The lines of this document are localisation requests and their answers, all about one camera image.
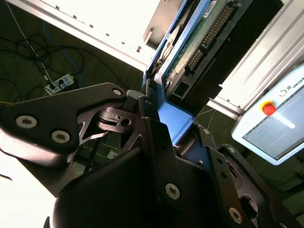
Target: blue metal plate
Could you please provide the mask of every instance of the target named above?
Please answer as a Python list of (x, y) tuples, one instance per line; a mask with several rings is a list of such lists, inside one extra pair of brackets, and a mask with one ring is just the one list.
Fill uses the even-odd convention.
[[(164, 39), (161, 42), (161, 45), (157, 49), (156, 53), (161, 51), (164, 42), (166, 41), (167, 35), (171, 31), (172, 27), (174, 26), (178, 16), (180, 15), (182, 8), (185, 6), (186, 1), (183, 2), (177, 17), (175, 18), (174, 22), (170, 26), (167, 34), (165, 35)], [(170, 67), (172, 66), (174, 60), (184, 47), (185, 43), (187, 42), (189, 36), (194, 31), (195, 27), (197, 26), (198, 22), (200, 21), (201, 17), (203, 16), (204, 12), (206, 11), (207, 6), (209, 5), (209, 0), (201, 0), (193, 12), (188, 24), (186, 25), (185, 29), (183, 30), (182, 34), (180, 35), (178, 41), (176, 42), (174, 48), (172, 49), (171, 53), (169, 54), (167, 60), (162, 65), (158, 73), (156, 74), (154, 80), (158, 84), (158, 113), (160, 116), (160, 120), (162, 123), (166, 124), (169, 129), (170, 137), (172, 140), (172, 144), (175, 145), (177, 141), (182, 137), (182, 135), (187, 131), (187, 129), (191, 126), (194, 121), (194, 116), (176, 105), (168, 102), (166, 100), (165, 89), (163, 84), (163, 78), (168, 73)]]

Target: cable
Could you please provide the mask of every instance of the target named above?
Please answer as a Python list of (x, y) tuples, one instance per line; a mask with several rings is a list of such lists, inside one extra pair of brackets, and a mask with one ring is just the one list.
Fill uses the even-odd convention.
[(211, 118), (210, 118), (209, 124), (208, 124), (208, 126), (207, 126), (207, 130), (209, 130), (209, 127), (210, 127), (210, 124), (211, 124), (211, 121), (212, 121), (212, 118), (213, 118), (215, 112), (216, 112), (216, 110), (214, 110), (214, 112), (212, 113), (212, 116), (211, 116)]
[[(44, 46), (41, 45), (41, 44), (39, 44), (38, 42), (34, 41), (34, 40), (33, 40), (34, 37), (39, 37), (39, 38), (41, 38), (41, 39), (43, 40), (43, 42), (44, 42)], [(52, 69), (52, 68), (50, 67), (50, 65), (51, 65), (50, 54), (55, 53), (56, 51), (60, 51), (60, 50), (62, 50), (62, 48), (47, 46), (47, 41), (44, 39), (43, 36), (41, 36), (41, 35), (39, 35), (39, 34), (33, 34), (32, 36), (29, 37), (28, 40), (22, 39), (22, 40), (19, 40), (18, 42), (15, 42), (15, 41), (12, 41), (12, 40), (10, 40), (10, 39), (3, 38), (3, 37), (0, 37), (0, 39), (3, 39), (3, 40), (5, 40), (5, 41), (7, 41), (7, 42), (9, 42), (9, 43), (15, 45), (15, 51), (5, 50), (5, 49), (0, 49), (0, 51), (5, 51), (5, 52), (8, 52), (8, 53), (16, 54), (16, 55), (21, 56), (21, 57), (22, 57), (23, 59), (25, 59), (25, 60), (33, 61), (33, 62), (35, 63), (35, 65), (36, 65), (36, 67), (38, 68), (38, 70), (50, 69), (51, 71), (53, 71), (53, 72), (55, 72), (55, 73), (57, 73), (57, 74), (60, 74), (60, 75), (65, 75), (65, 74), (66, 74), (66, 72), (64, 72), (64, 73), (58, 72), (58, 71), (56, 71), (55, 69)], [(28, 42), (30, 42), (30, 43), (33, 43), (33, 44), (39, 46), (40, 48), (39, 48), (36, 52), (44, 51), (44, 54), (42, 55), (42, 54), (39, 53), (40, 57), (37, 58), (35, 55), (33, 55), (33, 53), (32, 53), (32, 51), (31, 51), (30, 48), (28, 48), (27, 46), (25, 46), (25, 45), (22, 44), (23, 41), (28, 41)], [(23, 54), (23, 52), (22, 52), (22, 50), (21, 50), (20, 48), (24, 48), (24, 50), (25, 50), (26, 52), (28, 52), (28, 55)], [(54, 50), (54, 51), (52, 51), (51, 53), (49, 53), (49, 51), (48, 51), (49, 48), (57, 48), (57, 49)], [(79, 71), (82, 71), (83, 68), (84, 68), (84, 66), (85, 66), (85, 57), (84, 57), (84, 55), (83, 55), (79, 50), (77, 50), (77, 49), (75, 49), (75, 48), (72, 48), (72, 49), (75, 50), (75, 51), (81, 56), (82, 65), (81, 65)], [(37, 65), (36, 61), (45, 61), (45, 60), (47, 59), (47, 57), (49, 58), (49, 64), (48, 64), (47, 66), (45, 66), (45, 68), (39, 67), (39, 66)], [(75, 72), (75, 73), (71, 73), (70, 75), (71, 75), (71, 76), (75, 76), (75, 75), (77, 75), (77, 74), (79, 74), (78, 71)]]
[[(80, 54), (81, 58), (82, 58), (82, 66), (80, 67), (79, 71), (82, 71), (83, 68), (84, 68), (84, 66), (85, 66), (85, 58), (84, 58), (83, 54), (81, 53), (81, 51), (82, 51), (82, 52), (86, 52), (86, 53), (90, 54), (91, 56), (93, 56), (94, 58), (96, 58), (96, 59), (97, 59), (98, 61), (100, 61), (102, 64), (104, 64), (104, 66), (111, 72), (111, 74), (113, 74), (113, 76), (116, 78), (116, 80), (119, 81), (119, 83), (120, 83), (126, 90), (129, 89), (129, 88), (127, 87), (127, 85), (126, 85), (125, 83), (123, 83), (123, 82), (120, 80), (120, 78), (113, 72), (113, 70), (112, 70), (112, 69), (111, 69), (111, 68), (110, 68), (102, 59), (100, 59), (97, 55), (93, 54), (91, 51), (88, 51), (88, 50), (86, 50), (86, 49), (79, 48), (79, 47), (74, 47), (74, 46), (57, 46), (57, 47), (54, 47), (54, 46), (52, 46), (52, 47), (51, 47), (51, 46), (45, 46), (45, 47), (43, 47), (43, 46), (40, 45), (39, 43), (33, 41), (33, 37), (41, 37), (43, 40), (45, 40), (44, 37), (41, 36), (41, 35), (39, 35), (39, 34), (34, 34), (34, 35), (32, 35), (28, 40), (20, 40), (20, 41), (18, 41), (18, 42), (14, 42), (14, 41), (11, 41), (11, 40), (9, 40), (9, 39), (7, 39), (7, 38), (2, 38), (2, 37), (0, 37), (0, 39), (3, 39), (3, 40), (5, 40), (5, 41), (7, 41), (7, 42), (10, 42), (10, 43), (15, 44), (15, 51), (5, 50), (5, 49), (0, 49), (0, 51), (5, 51), (5, 52), (13, 53), (13, 54), (16, 54), (16, 55), (21, 56), (22, 58), (24, 58), (24, 59), (26, 59), (26, 60), (32, 60), (32, 61), (35, 62), (35, 61), (44, 61), (47, 57), (50, 58), (50, 55), (51, 55), (52, 53), (55, 53), (55, 52), (57, 52), (57, 51), (61, 51), (61, 50), (63, 50), (63, 49), (72, 49), (72, 50), (77, 51), (77, 52)], [(29, 41), (29, 42), (32, 42), (33, 44), (36, 44), (36, 45), (40, 46), (41, 48), (38, 49), (38, 50), (36, 50), (36, 53), (40, 53), (41, 51), (44, 51), (44, 54), (43, 54), (43, 55), (40, 54), (39, 57), (33, 57), (31, 54), (29, 54), (29, 55), (24, 55), (23, 53), (21, 53), (20, 47), (25, 48), (25, 50), (28, 51), (28, 52), (29, 52), (29, 50), (28, 50), (28, 48), (27, 48), (25, 45), (21, 44), (22, 41)], [(41, 70), (50, 69), (50, 70), (52, 70), (52, 71), (55, 72), (55, 73), (65, 75), (65, 73), (60, 73), (60, 72), (58, 72), (58, 71), (52, 69), (52, 68), (50, 67), (50, 63), (49, 63), (49, 65), (45, 66), (45, 68), (40, 68), (40, 67), (38, 67), (38, 69), (41, 69)]]
[(208, 110), (208, 111), (205, 111), (205, 112), (203, 112), (203, 113), (198, 114), (196, 117), (198, 117), (198, 116), (200, 116), (200, 115), (203, 115), (203, 114), (206, 114), (206, 113), (208, 113), (208, 112), (211, 112), (212, 110), (213, 110), (213, 108), (211, 108), (211, 109)]
[(127, 87), (127, 85), (125, 83), (123, 83), (119, 77), (113, 72), (113, 70), (104, 62), (102, 61), (98, 56), (96, 56), (95, 54), (93, 54), (92, 52), (86, 50), (86, 49), (83, 49), (83, 48), (79, 48), (79, 47), (76, 47), (76, 49), (78, 50), (82, 50), (86, 53), (89, 53), (91, 56), (95, 57), (97, 60), (99, 60), (106, 68), (108, 68), (108, 70), (112, 73), (112, 75), (117, 79), (117, 81), (119, 81), (119, 83), (125, 87), (126, 90), (129, 89), (129, 87)]
[[(27, 41), (27, 43), (28, 43), (29, 47), (31, 48), (31, 50), (33, 51), (33, 53), (35, 53), (35, 55), (37, 56), (37, 58), (39, 58), (38, 54), (35, 52), (34, 48), (31, 46), (31, 44), (30, 44), (29, 41), (27, 40), (26, 36), (24, 35), (24, 33), (23, 33), (23, 31), (22, 31), (22, 29), (21, 29), (19, 23), (17, 22), (17, 20), (16, 20), (16, 18), (15, 18), (15, 16), (14, 16), (13, 11), (12, 11), (11, 8), (10, 8), (10, 5), (8, 4), (7, 1), (5, 1), (5, 3), (6, 3), (6, 5), (8, 6), (8, 8), (9, 8), (9, 10), (10, 10), (10, 13), (11, 13), (11, 15), (12, 15), (14, 21), (16, 22), (16, 25), (17, 25), (17, 27), (19, 28), (19, 30), (20, 30), (21, 34), (23, 35), (24, 39)], [(47, 71), (46, 69), (45, 69), (45, 72), (46, 72), (46, 75), (47, 75), (48, 79), (49, 79), (50, 82), (53, 84), (53, 81), (52, 81), (52, 79), (50, 78), (50, 76), (49, 76), (49, 74), (48, 74), (48, 71)]]
[(93, 150), (92, 148), (86, 147), (86, 146), (81, 147), (81, 149), (83, 149), (83, 148), (86, 149), (86, 150), (91, 150), (91, 151)]
[(107, 156), (103, 156), (103, 155), (100, 155), (100, 154), (98, 154), (98, 153), (96, 153), (96, 155), (98, 155), (99, 157), (102, 157), (102, 158), (111, 159), (111, 158), (108, 158)]
[[(58, 44), (53, 41), (53, 39), (50, 37), (47, 29), (46, 29), (46, 26), (45, 26), (45, 23), (44, 21), (42, 21), (42, 25), (43, 25), (43, 29), (44, 29), (44, 33), (46, 34), (48, 40), (54, 45), (54, 46), (57, 46), (58, 47)], [(81, 72), (80, 70), (78, 69), (77, 65), (75, 64), (75, 62), (71, 59), (71, 57), (67, 54), (67, 52), (65, 52), (63, 49), (60, 50), (63, 54), (65, 54), (65, 56), (71, 61), (71, 63), (75, 66), (76, 70), (79, 72), (79, 78), (80, 78), (80, 87), (82, 87), (82, 75), (81, 75)]]
[(22, 97), (17, 96), (17, 97), (15, 98), (15, 100), (14, 100), (14, 103), (16, 103), (16, 102), (17, 102), (18, 98), (20, 98), (20, 100), (22, 101)]
[(25, 100), (27, 100), (29, 98), (29, 95), (35, 90), (35, 89), (44, 89), (44, 90), (48, 90), (51, 94), (53, 94), (49, 89), (43, 87), (43, 86), (35, 86), (34, 88), (32, 88), (29, 93), (25, 96)]
[(11, 102), (6, 102), (6, 101), (0, 101), (0, 104), (8, 104), (8, 105), (10, 105), (12, 103)]
[(23, 96), (22, 96), (22, 94), (21, 94), (21, 92), (20, 92), (20, 90), (19, 90), (19, 88), (18, 88), (18, 86), (17, 86), (16, 84), (13, 83), (12, 81), (6, 79), (6, 78), (0, 78), (0, 81), (1, 81), (1, 80), (2, 80), (2, 81), (6, 81), (6, 82), (11, 83), (11, 84), (17, 89), (18, 94), (19, 94), (19, 96), (20, 96), (20, 98), (21, 98), (21, 101), (22, 101)]
[(107, 145), (107, 144), (103, 144), (103, 143), (102, 143), (102, 145), (103, 145), (103, 146), (106, 146), (106, 147), (109, 147), (109, 148), (111, 148), (111, 149), (113, 149), (113, 150), (115, 150), (115, 151), (118, 151), (118, 149), (117, 149), (117, 148), (115, 148), (115, 147), (113, 147), (113, 146), (109, 146), (109, 145)]

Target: green circuit board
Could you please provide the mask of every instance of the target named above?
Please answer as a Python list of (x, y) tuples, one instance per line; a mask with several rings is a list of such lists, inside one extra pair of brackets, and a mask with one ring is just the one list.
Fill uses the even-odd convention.
[(230, 15), (231, 12), (229, 13), (229, 10), (227, 11), (228, 8), (231, 8), (227, 5), (229, 1), (230, 0), (211, 1), (205, 14), (167, 73), (165, 77), (166, 82), (172, 81), (174, 77), (190, 63), (190, 60), (192, 60), (192, 64), (194, 64), (194, 62), (201, 57), (203, 53), (198, 48), (202, 41), (205, 41), (206, 45), (209, 45), (222, 24), (226, 21), (225, 18), (227, 19), (227, 16)]

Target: screw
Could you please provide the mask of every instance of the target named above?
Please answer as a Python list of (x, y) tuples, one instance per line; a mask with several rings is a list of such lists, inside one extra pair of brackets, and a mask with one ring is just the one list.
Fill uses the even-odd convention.
[(113, 92), (116, 94), (116, 95), (121, 95), (122, 92), (120, 92), (118, 89), (113, 89)]
[(37, 120), (30, 115), (21, 115), (17, 117), (16, 124), (19, 127), (29, 129), (37, 126)]
[(287, 228), (287, 226), (283, 222), (280, 223), (280, 226), (281, 228)]
[(235, 151), (232, 147), (228, 147), (228, 150), (229, 150), (231, 153), (236, 153), (236, 151)]
[(146, 102), (148, 105), (152, 105), (152, 102), (149, 101), (148, 99), (145, 99), (145, 102)]
[(235, 208), (229, 208), (229, 214), (236, 223), (238, 223), (238, 224), (242, 223), (242, 221), (243, 221), (242, 216), (238, 212), (238, 210), (236, 210)]
[(166, 193), (171, 199), (178, 200), (181, 196), (180, 190), (174, 184), (166, 184)]
[(207, 130), (207, 129), (203, 129), (203, 132), (206, 134), (206, 135), (209, 135), (210, 132)]
[(171, 82), (168, 81), (165, 85), (165, 89), (168, 89), (170, 86), (171, 86)]
[(70, 141), (70, 135), (64, 131), (54, 131), (51, 136), (57, 143), (67, 143)]

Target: red emergency stop button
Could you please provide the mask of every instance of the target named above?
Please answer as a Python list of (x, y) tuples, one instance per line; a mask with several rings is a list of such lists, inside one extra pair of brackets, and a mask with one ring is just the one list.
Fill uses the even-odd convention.
[(262, 107), (262, 111), (266, 115), (272, 115), (273, 113), (276, 112), (276, 107), (272, 103), (268, 103)]

